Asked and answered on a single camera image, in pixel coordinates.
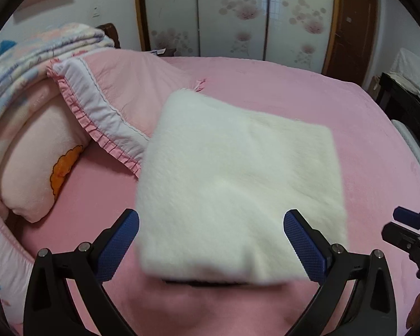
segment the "folded fleece fabric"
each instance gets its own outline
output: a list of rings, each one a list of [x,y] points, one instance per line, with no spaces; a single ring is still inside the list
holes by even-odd
[[[163,279],[266,285],[306,278],[283,232],[290,209],[329,242],[347,245],[328,128],[186,89],[163,107],[136,209],[141,267]]]

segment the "blue object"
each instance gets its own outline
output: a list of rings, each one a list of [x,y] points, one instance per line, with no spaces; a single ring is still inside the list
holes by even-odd
[[[98,257],[97,271],[95,273],[98,282],[107,282],[112,279],[126,251],[128,251],[129,246],[137,235],[139,226],[138,213],[131,210]]]
[[[420,230],[420,213],[407,210],[403,207],[397,207],[394,210],[394,220],[404,223],[416,230]]]
[[[291,211],[285,214],[283,229],[309,279],[322,284],[326,278],[326,259]]]
[[[11,49],[17,43],[13,40],[2,40],[0,42],[0,56],[6,52],[7,50]]]

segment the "pink quilt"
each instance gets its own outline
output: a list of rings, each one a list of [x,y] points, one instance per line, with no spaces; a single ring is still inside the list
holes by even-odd
[[[357,85],[309,71],[230,58],[166,60],[196,78],[207,78],[204,94],[332,130],[344,182],[349,250],[384,251],[402,335],[420,281],[408,256],[383,242],[380,233],[395,207],[420,211],[420,166],[381,109]],[[24,224],[19,240],[32,255],[42,247],[53,252],[73,250],[82,241],[94,240],[125,208],[133,208],[136,190],[131,172],[92,143],[50,215],[36,224]],[[140,272],[136,251],[130,249],[105,288],[141,336],[279,336],[297,320],[317,285],[309,281],[251,289],[165,285]],[[78,300],[77,291],[73,294]],[[84,306],[78,308],[88,328],[96,330]],[[331,327],[336,321],[332,319]]]

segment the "multicolored blanket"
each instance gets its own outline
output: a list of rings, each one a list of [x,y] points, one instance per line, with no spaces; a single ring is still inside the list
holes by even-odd
[[[114,42],[99,29],[78,23],[65,24],[42,32],[17,44],[0,56],[0,118],[6,113],[5,127],[0,128],[0,164],[13,138],[30,116],[50,98],[27,97],[25,90],[46,78],[50,60],[64,60]],[[0,199],[0,215],[7,216]]]

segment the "wooden door frame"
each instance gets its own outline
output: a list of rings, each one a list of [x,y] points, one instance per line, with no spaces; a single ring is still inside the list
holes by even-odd
[[[145,0],[135,0],[135,12],[137,14],[138,36],[142,51],[151,50],[150,35],[148,31],[148,18],[146,17]]]
[[[322,74],[324,76],[326,76],[327,74],[328,66],[330,65],[330,60],[332,59],[333,49],[335,47],[336,31],[338,29],[338,23],[339,23],[340,3],[341,3],[341,0],[334,0],[334,3],[333,3],[333,18],[332,18],[332,27],[330,30],[330,39],[328,40],[328,47],[327,47],[325,61],[324,61],[323,69],[322,69]],[[372,41],[372,49],[370,51],[370,56],[368,58],[368,65],[367,65],[367,70],[365,72],[364,80],[368,76],[372,55],[374,54],[374,51],[375,51],[376,38],[377,38],[378,30],[379,30],[379,12],[380,12],[379,9],[380,9],[380,3],[379,3],[379,0],[377,0],[377,10],[376,10],[376,16],[375,16],[375,29],[374,29],[374,35],[373,35],[373,41]]]

